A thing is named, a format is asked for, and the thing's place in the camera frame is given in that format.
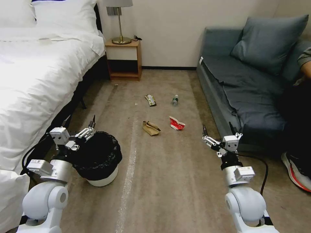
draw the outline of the brass lamp base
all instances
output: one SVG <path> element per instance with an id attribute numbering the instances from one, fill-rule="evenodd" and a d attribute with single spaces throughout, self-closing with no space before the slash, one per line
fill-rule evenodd
<path id="1" fill-rule="evenodd" d="M 112 39 L 114 44 L 129 44 L 132 42 L 131 38 L 128 37 L 115 37 Z"/>

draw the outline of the bed frame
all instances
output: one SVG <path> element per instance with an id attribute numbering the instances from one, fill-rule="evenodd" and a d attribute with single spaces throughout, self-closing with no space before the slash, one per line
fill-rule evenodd
<path id="1" fill-rule="evenodd" d="M 94 7 L 95 13 L 96 13 L 96 25 L 98 30 L 102 32 L 102 26 L 100 21 L 100 15 L 98 11 L 98 6 L 95 5 Z M 82 106 L 84 106 L 83 102 L 83 96 L 90 87 L 90 85 L 93 83 L 94 79 L 96 77 L 101 77 L 103 79 L 109 80 L 109 71 L 107 66 L 107 58 L 106 56 L 101 57 L 91 69 L 89 69 L 85 75 L 83 76 L 83 80 L 79 82 L 76 90 L 74 91 L 74 95 L 71 99 L 71 101 L 56 115 L 56 117 L 53 119 L 51 125 L 46 130 L 46 132 L 50 132 L 55 127 L 60 127 L 63 125 L 64 121 L 65 124 L 64 127 L 68 127 L 70 124 L 71 116 L 76 109 L 76 107 L 82 102 Z M 48 151 L 51 149 L 52 145 L 54 144 L 52 138 L 47 138 L 44 142 L 42 142 L 40 145 L 38 145 L 33 152 L 28 156 L 28 159 L 26 161 L 26 165 L 30 162 L 30 158 L 36 158 L 36 159 L 44 159 Z"/>

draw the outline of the white duvet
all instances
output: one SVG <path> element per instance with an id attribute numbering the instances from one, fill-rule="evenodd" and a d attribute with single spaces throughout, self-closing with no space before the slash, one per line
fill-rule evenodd
<path id="1" fill-rule="evenodd" d="M 18 221 L 9 216 L 21 211 L 16 203 L 28 189 L 29 180 L 18 176 L 22 156 L 103 54 L 103 38 L 90 33 L 0 29 L 0 232 Z"/>

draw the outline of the baseboard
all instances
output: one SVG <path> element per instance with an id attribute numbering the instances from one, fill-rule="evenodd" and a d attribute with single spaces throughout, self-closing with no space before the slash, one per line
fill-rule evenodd
<path id="1" fill-rule="evenodd" d="M 142 66 L 145 70 L 196 70 L 196 67 L 188 66 Z"/>

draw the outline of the water bottle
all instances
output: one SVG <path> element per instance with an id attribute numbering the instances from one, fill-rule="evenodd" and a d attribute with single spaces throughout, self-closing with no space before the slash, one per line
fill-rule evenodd
<path id="1" fill-rule="evenodd" d="M 177 106 L 178 105 L 178 95 L 175 95 L 175 97 L 173 98 L 172 105 L 173 106 Z"/>

